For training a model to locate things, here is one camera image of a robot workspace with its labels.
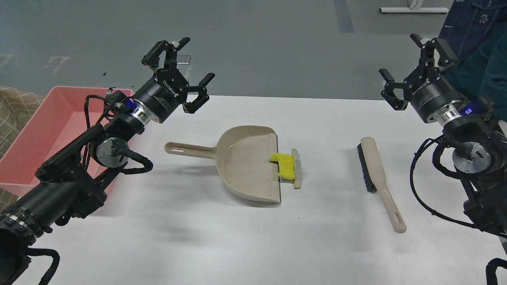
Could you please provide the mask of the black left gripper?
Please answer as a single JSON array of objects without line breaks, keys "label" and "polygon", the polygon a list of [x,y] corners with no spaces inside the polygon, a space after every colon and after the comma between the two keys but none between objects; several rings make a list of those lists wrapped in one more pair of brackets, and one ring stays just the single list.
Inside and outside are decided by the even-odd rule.
[{"label": "black left gripper", "polygon": [[[168,42],[160,40],[141,59],[144,66],[152,71],[160,69],[160,56],[165,54],[163,70],[170,70],[177,65],[177,53],[190,42],[189,37],[179,41]],[[163,123],[174,110],[182,104],[183,111],[195,114],[210,99],[207,85],[214,79],[215,73],[208,73],[197,86],[188,86],[185,77],[176,70],[174,74],[168,71],[159,71],[134,93],[134,99],[143,103],[154,115],[154,121]],[[186,102],[188,93],[197,93],[192,102]]]}]

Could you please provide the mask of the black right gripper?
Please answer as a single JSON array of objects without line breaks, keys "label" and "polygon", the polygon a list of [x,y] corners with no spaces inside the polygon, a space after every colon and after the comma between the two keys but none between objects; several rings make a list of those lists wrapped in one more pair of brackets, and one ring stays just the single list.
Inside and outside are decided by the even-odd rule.
[{"label": "black right gripper", "polygon": [[[396,82],[388,70],[379,69],[385,81],[382,97],[394,110],[405,110],[410,102],[427,124],[447,124],[461,117],[460,110],[468,100],[438,70],[445,70],[458,63],[457,55],[443,38],[423,40],[418,34],[410,34],[410,38],[420,49],[417,68],[404,82]],[[395,95],[395,89],[404,90],[404,99]]]}]

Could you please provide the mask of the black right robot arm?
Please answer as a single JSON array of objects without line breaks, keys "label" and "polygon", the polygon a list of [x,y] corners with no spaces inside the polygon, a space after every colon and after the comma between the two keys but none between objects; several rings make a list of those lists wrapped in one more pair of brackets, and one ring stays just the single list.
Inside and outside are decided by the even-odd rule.
[{"label": "black right robot arm", "polygon": [[467,99],[445,78],[443,71],[458,61],[445,40],[423,40],[418,34],[410,38],[420,49],[418,65],[402,82],[380,69],[385,81],[381,95],[393,109],[411,105],[424,123],[442,126],[442,135],[426,139],[415,153],[410,174],[424,151],[436,144],[433,166],[461,182],[468,198],[464,214],[470,222],[418,202],[439,218],[506,238],[506,137],[492,115],[492,102]]}]

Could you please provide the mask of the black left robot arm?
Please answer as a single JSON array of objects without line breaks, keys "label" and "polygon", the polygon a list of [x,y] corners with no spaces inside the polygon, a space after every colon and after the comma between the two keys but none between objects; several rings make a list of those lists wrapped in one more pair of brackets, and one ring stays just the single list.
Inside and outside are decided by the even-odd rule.
[{"label": "black left robot arm", "polygon": [[36,239],[51,233],[53,224],[64,226],[101,208],[106,188],[119,174],[152,170],[153,163],[128,146],[147,124],[163,123],[178,106],[193,114],[210,99],[207,86],[214,73],[191,86],[177,67],[177,55],[189,41],[157,42],[141,60],[153,76],[132,96],[109,89],[105,96],[85,98],[86,130],[49,157],[36,171],[39,184],[1,212],[2,285],[13,284],[32,257],[49,256],[52,263],[39,282],[47,285],[60,255],[33,248]]}]

